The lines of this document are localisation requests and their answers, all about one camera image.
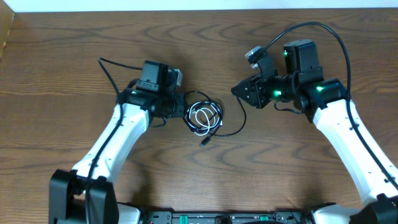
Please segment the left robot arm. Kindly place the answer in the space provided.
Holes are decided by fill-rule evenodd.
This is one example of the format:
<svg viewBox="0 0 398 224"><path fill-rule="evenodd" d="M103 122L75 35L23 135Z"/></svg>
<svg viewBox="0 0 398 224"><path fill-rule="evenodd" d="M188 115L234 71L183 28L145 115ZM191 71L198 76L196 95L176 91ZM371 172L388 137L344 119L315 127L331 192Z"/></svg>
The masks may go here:
<svg viewBox="0 0 398 224"><path fill-rule="evenodd" d="M145 61L142 75L123 90L109 123L70 171L58 169L49 182L49 223L139 223L141 211L116 199L114 185L140 136L154 118L183 117L186 102L176 91L183 74Z"/></svg>

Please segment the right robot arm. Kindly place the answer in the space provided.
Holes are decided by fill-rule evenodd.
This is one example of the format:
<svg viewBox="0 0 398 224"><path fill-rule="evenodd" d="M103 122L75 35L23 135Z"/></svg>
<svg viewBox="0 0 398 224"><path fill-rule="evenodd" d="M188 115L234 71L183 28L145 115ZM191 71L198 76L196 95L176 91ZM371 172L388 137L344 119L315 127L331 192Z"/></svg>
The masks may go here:
<svg viewBox="0 0 398 224"><path fill-rule="evenodd" d="M334 147L364 205L353 209L326 203L302 214L298 222L397 223L397 167L366 129L343 84L324 79L314 41L284 44L285 76L278 75L260 46L245 58L259 73L240 81L232 94L258 109L270 102L293 102L293 113L304 114Z"/></svg>

